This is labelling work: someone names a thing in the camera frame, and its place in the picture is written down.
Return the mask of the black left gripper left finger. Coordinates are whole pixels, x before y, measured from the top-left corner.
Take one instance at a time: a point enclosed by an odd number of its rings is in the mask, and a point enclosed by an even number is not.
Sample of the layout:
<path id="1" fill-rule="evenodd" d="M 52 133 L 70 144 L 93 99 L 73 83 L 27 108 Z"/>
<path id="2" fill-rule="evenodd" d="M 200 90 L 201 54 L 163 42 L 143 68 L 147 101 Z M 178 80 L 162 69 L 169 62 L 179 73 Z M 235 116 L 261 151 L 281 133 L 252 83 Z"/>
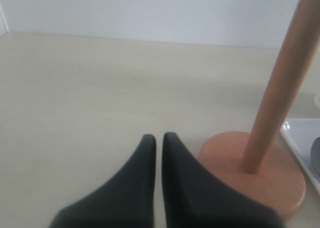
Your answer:
<path id="1" fill-rule="evenodd" d="M 153 227 L 156 139 L 145 134 L 104 185 L 61 209 L 50 227 Z"/>

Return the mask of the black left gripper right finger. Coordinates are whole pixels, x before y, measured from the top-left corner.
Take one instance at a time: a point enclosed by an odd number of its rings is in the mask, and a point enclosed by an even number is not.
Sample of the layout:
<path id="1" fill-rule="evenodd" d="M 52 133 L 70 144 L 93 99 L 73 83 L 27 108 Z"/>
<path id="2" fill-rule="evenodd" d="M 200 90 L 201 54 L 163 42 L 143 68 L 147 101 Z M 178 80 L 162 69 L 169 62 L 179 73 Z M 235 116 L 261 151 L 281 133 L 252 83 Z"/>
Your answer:
<path id="1" fill-rule="evenodd" d="M 284 227 L 280 216 L 210 174 L 174 132 L 163 136 L 162 192 L 167 227 Z"/>

